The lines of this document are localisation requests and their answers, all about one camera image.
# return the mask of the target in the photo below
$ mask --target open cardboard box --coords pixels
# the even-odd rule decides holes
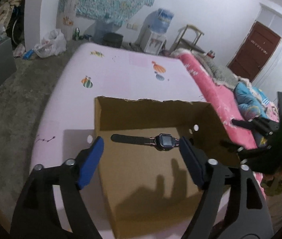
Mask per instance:
[[[193,126],[198,131],[191,132]],[[202,193],[193,183],[179,149],[111,141],[114,133],[154,137],[193,137],[209,158],[238,166],[235,154],[220,146],[229,139],[213,107],[204,102],[95,99],[95,130],[105,147],[99,164],[108,218],[116,238],[155,233],[191,219]]]

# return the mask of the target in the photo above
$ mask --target black trash can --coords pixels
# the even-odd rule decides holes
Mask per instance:
[[[114,32],[106,33],[103,36],[102,45],[108,47],[121,48],[123,36]]]

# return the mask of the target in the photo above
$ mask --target electrical outlet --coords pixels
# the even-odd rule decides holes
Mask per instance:
[[[139,25],[138,25],[138,24],[133,24],[133,26],[132,26],[132,29],[133,29],[133,30],[138,30],[138,28],[139,28]]]

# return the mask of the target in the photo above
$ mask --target black watch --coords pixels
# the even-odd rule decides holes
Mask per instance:
[[[159,134],[156,137],[135,137],[113,134],[111,136],[111,140],[113,142],[126,144],[154,146],[163,151],[168,151],[174,147],[178,147],[180,143],[179,139],[174,138],[170,134]]]

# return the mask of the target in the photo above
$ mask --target water bottle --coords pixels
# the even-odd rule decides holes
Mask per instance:
[[[96,20],[94,42],[97,44],[102,44],[104,35],[113,31],[113,25],[113,22],[110,22],[110,17],[108,13],[105,14],[103,20]]]
[[[157,17],[155,17],[150,30],[159,34],[164,34],[170,26],[171,20],[174,17],[174,13],[166,9],[158,9]]]

